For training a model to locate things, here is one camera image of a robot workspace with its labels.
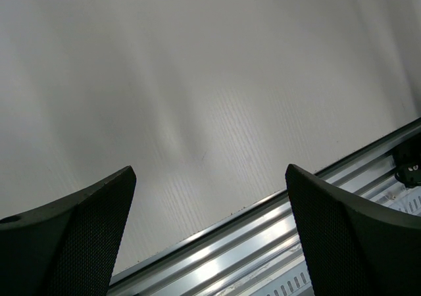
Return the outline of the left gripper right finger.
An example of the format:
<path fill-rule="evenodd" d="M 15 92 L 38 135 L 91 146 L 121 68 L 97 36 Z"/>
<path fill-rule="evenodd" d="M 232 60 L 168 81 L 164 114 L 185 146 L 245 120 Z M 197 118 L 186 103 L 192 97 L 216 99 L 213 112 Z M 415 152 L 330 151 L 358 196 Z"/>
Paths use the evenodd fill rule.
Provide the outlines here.
<path fill-rule="evenodd" d="M 420 217 L 294 164 L 285 180 L 315 295 L 420 294 Z"/>

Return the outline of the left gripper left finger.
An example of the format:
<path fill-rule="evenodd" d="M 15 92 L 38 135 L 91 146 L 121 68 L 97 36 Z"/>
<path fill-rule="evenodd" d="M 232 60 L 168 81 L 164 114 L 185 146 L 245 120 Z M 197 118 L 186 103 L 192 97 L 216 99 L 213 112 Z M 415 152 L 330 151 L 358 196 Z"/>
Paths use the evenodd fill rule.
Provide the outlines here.
<path fill-rule="evenodd" d="M 2 295 L 106 295 L 136 188 L 131 166 L 1 219 Z"/>

